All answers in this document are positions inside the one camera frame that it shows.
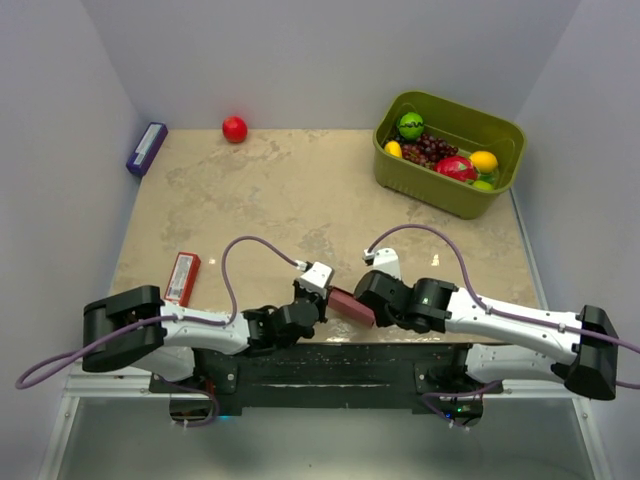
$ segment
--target white wall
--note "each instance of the white wall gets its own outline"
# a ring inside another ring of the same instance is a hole
[[[146,117],[370,128],[414,88],[515,117],[579,0],[83,2]]]
[[[0,478],[33,478],[64,375],[28,366],[81,345],[107,293],[137,184],[143,125],[78,0],[0,2]]]
[[[640,3],[583,0],[517,122],[529,137],[517,198],[549,303],[604,307],[640,343]],[[621,354],[619,378],[640,382]],[[596,403],[617,479],[638,478],[635,392]]]

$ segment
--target yellow lemon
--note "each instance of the yellow lemon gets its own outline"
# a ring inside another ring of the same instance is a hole
[[[476,180],[471,185],[479,188],[480,190],[493,190],[493,185],[491,185],[489,182],[485,182],[484,180]]]
[[[384,151],[389,155],[393,155],[394,157],[402,158],[402,147],[400,144],[394,140],[387,142],[384,146]]]
[[[478,152],[474,152],[469,157],[473,166],[478,169],[480,173],[491,173],[498,166],[498,159],[491,152],[485,152],[480,150]]]

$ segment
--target purple box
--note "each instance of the purple box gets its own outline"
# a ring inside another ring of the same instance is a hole
[[[127,160],[127,170],[136,177],[144,177],[156,158],[158,150],[169,131],[164,123],[151,122],[138,142],[135,151]]]

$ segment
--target grapes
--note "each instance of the grapes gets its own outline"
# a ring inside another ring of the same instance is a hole
[[[402,158],[430,170],[443,158],[453,157],[459,151],[458,147],[449,145],[445,139],[427,133],[420,135],[415,142],[410,142],[394,131],[387,141],[390,140],[400,144]]]

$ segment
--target red snack box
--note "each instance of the red snack box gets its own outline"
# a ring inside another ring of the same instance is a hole
[[[195,253],[178,252],[164,299],[181,307],[189,306],[189,297],[199,268],[200,258]]]
[[[355,320],[364,327],[372,328],[376,324],[376,317],[369,307],[361,304],[353,295],[346,290],[332,287],[329,294],[329,308],[344,315],[351,320]]]

